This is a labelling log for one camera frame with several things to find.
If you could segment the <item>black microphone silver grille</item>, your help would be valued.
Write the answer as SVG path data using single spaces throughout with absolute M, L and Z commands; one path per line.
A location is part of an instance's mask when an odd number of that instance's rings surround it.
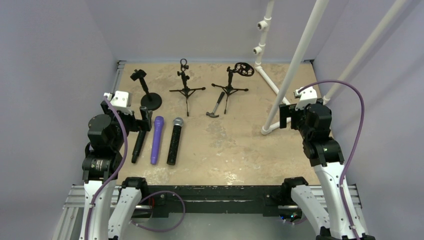
M 184 120 L 181 117 L 176 117 L 173 120 L 173 128 L 171 133 L 171 139 L 169 144 L 169 151 L 167 156 L 166 163 L 170 166 L 174 166 L 177 161 L 180 137 L 182 132 L 182 127 L 184 125 Z

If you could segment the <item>purple microphone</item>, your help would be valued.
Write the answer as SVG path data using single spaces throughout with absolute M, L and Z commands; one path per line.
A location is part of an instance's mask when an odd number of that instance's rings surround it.
M 150 163 L 152 165 L 156 165 L 159 159 L 159 151 L 161 146 L 162 139 L 162 130 L 165 124 L 165 119 L 163 116 L 156 116 L 154 119 L 154 132 L 152 139 L 152 148 L 151 148 L 151 156 Z

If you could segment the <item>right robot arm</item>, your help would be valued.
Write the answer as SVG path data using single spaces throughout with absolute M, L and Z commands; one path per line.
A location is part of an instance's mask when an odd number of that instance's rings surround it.
M 345 160 L 339 143 L 330 136 L 332 111 L 322 103 L 297 110 L 295 104 L 279 105 L 282 128 L 291 119 L 291 128 L 302 137 L 303 151 L 320 182 L 326 206 L 317 200 L 301 177 L 285 179 L 280 196 L 296 203 L 310 222 L 317 240 L 373 240 L 361 222 L 349 187 L 344 183 Z

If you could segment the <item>black round-base mic stand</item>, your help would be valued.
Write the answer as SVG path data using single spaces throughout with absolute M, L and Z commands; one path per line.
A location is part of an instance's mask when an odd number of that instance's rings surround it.
M 146 107 L 150 111 L 157 110 L 162 105 L 162 97 L 154 92 L 150 92 L 146 84 L 145 77 L 147 73 L 142 69 L 135 69 L 130 76 L 133 81 L 139 80 L 145 95 L 140 100 L 140 105 Z

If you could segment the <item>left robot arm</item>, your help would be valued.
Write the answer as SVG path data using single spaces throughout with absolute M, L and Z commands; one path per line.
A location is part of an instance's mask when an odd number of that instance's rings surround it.
M 139 108 L 141 119 L 136 119 L 127 100 L 115 101 L 104 97 L 102 114 L 88 122 L 85 158 L 82 162 L 84 181 L 84 210 L 79 238 L 81 240 L 108 240 L 109 217 L 118 173 L 128 149 L 129 132 L 150 131 L 152 111 L 145 106 Z

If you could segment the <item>black tripod stand shock mount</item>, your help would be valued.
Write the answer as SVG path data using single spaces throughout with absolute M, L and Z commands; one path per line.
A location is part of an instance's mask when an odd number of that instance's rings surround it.
M 224 94 L 226 95 L 224 114 L 227 113 L 228 99 L 229 99 L 230 95 L 232 95 L 232 94 L 234 94 L 238 91 L 244 91 L 244 92 L 249 91 L 248 88 L 236 88 L 236 87 L 233 86 L 234 74 L 239 74 L 242 77 L 252 77 L 255 73 L 255 69 L 254 69 L 253 66 L 251 66 L 247 62 L 237 62 L 234 65 L 233 68 L 228 66 L 227 69 L 226 69 L 226 72 L 228 73 L 228 80 L 227 80 L 226 86 L 217 85 L 215 83 L 211 84 L 212 87 L 221 88 L 223 90 Z

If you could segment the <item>black tripod stand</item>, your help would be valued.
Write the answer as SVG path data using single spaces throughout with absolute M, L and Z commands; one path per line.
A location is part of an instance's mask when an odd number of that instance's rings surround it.
M 196 91 L 204 91 L 206 87 L 199 87 L 199 88 L 190 88 L 188 87 L 188 80 L 190 77 L 186 75 L 185 71 L 189 69 L 188 60 L 186 58 L 181 58 L 179 61 L 180 64 L 180 70 L 177 71 L 177 75 L 181 78 L 183 88 L 182 89 L 172 89 L 169 90 L 169 92 L 178 92 L 181 93 L 185 97 L 185 105 L 186 105 L 186 116 L 189 117 L 189 97 L 195 93 Z

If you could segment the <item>black wireless microphone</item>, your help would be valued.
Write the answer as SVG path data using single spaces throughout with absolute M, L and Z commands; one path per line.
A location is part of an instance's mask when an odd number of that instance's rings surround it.
M 140 130 L 137 134 L 137 138 L 134 144 L 131 163 L 135 164 L 142 152 L 143 144 L 147 135 L 147 131 Z

